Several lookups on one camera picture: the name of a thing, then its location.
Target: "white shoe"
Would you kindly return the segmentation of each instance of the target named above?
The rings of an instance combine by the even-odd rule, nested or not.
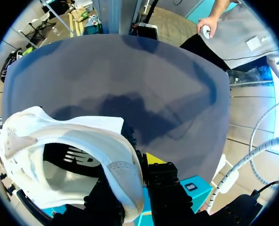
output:
[[[122,118],[100,116],[57,121],[40,107],[31,107],[3,124],[0,157],[8,176],[39,208],[84,204],[83,198],[98,178],[68,171],[63,165],[43,159],[45,144],[68,145],[70,151],[64,154],[63,161],[73,160],[92,168],[101,165],[124,207],[124,221],[131,222],[143,210],[143,179],[133,147],[120,134],[122,125]],[[49,149],[50,152],[61,154],[57,150]],[[90,161],[79,161],[81,158]]]

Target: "chair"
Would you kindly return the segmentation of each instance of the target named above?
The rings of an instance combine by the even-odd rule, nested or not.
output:
[[[44,14],[43,16],[41,16],[41,18],[40,18],[40,21],[41,21],[40,30],[43,30],[46,27],[54,26],[56,24],[56,23],[48,22],[49,17],[50,17],[49,11],[46,14]]]
[[[23,30],[19,30],[19,32],[22,33],[30,41],[42,41],[45,39],[45,37],[39,32],[41,30],[40,26],[41,20],[33,19],[23,28]]]

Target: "table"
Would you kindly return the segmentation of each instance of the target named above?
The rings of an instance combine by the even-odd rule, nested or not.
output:
[[[228,132],[226,73],[184,49],[118,34],[43,46],[8,70],[2,118],[38,105],[57,120],[123,117],[142,153],[172,161],[179,178],[213,178]]]

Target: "green object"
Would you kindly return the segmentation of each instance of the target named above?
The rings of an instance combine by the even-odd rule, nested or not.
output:
[[[33,47],[33,46],[30,47],[30,48],[27,48],[26,51],[24,51],[22,55],[24,56],[24,55],[26,55],[26,54],[29,54],[29,53],[32,52],[33,50],[34,50],[34,47]]]

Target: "metal pole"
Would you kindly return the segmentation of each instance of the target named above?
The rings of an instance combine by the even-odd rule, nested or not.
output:
[[[17,48],[15,47],[15,46],[12,46],[11,44],[9,44],[8,42],[6,42],[6,41],[4,41],[4,40],[2,40],[4,43],[6,43],[6,44],[8,44],[10,47],[13,47],[14,49],[16,49],[17,50]]]
[[[249,82],[243,82],[243,83],[230,84],[230,86],[243,86],[243,85],[259,84],[259,83],[271,83],[271,82],[273,82],[273,80],[270,80],[270,81],[249,81]]]
[[[27,37],[25,37],[22,33],[16,31],[15,29],[11,28],[14,32],[16,32],[20,37],[24,38],[28,43],[30,43],[32,46],[34,46],[35,48],[39,48],[38,46],[36,46],[34,43],[32,43]]]
[[[42,3],[47,7],[49,8],[49,10],[55,15],[56,18],[58,18],[58,20],[71,32],[74,34],[75,37],[77,37],[77,34],[75,32],[73,32],[70,27],[61,19],[61,17],[55,13],[55,11],[52,9],[52,7],[50,7],[49,4],[46,3],[45,0],[42,0]]]

